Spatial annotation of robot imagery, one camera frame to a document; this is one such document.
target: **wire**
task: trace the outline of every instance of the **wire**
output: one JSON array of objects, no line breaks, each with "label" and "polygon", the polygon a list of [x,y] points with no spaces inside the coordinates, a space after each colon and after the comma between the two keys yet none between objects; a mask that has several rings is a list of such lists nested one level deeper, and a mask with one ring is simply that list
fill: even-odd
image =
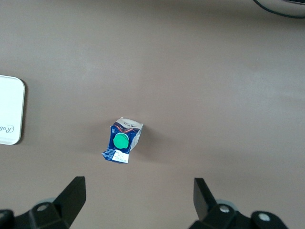
[{"label": "wire", "polygon": [[304,19],[305,16],[291,16],[288,14],[283,14],[283,13],[278,13],[276,11],[273,11],[271,9],[268,9],[267,7],[263,6],[258,0],[253,0],[257,5],[259,5],[259,7],[261,7],[262,9],[264,9],[265,11],[268,11],[270,13],[279,15],[279,16],[283,16],[283,17],[287,17],[287,18],[294,18],[294,19]]}]

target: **white plastic device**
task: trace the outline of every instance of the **white plastic device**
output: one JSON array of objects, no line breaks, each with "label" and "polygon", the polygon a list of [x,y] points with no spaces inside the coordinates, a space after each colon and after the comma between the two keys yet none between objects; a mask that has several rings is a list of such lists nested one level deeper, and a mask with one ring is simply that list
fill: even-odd
[{"label": "white plastic device", "polygon": [[16,144],[21,137],[24,83],[11,76],[0,75],[0,144]]}]

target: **milk carton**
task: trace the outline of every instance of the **milk carton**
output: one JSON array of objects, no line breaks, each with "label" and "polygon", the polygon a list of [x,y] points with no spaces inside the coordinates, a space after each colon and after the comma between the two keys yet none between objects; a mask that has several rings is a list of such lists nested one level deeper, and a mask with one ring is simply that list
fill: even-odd
[{"label": "milk carton", "polygon": [[102,153],[107,161],[128,163],[129,152],[137,145],[143,128],[142,123],[120,118],[111,126],[107,150]]}]

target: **blue and white package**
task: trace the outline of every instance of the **blue and white package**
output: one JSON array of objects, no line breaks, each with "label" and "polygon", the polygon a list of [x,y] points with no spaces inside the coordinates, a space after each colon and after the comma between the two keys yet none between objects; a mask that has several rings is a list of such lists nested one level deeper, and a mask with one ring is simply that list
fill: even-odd
[{"label": "blue and white package", "polygon": [[120,118],[111,127],[107,150],[102,153],[107,161],[128,163],[130,151],[137,145],[143,124]]}]

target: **table surface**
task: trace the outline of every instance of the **table surface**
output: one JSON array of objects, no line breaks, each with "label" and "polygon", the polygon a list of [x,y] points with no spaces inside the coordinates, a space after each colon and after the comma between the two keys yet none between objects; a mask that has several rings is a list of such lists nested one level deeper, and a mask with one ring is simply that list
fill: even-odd
[{"label": "table surface", "polygon": [[[203,177],[246,216],[305,228],[304,20],[250,0],[4,0],[0,31],[0,74],[26,84],[1,208],[85,176],[72,229],[186,229]],[[120,117],[144,123],[126,165],[101,155]]]}]

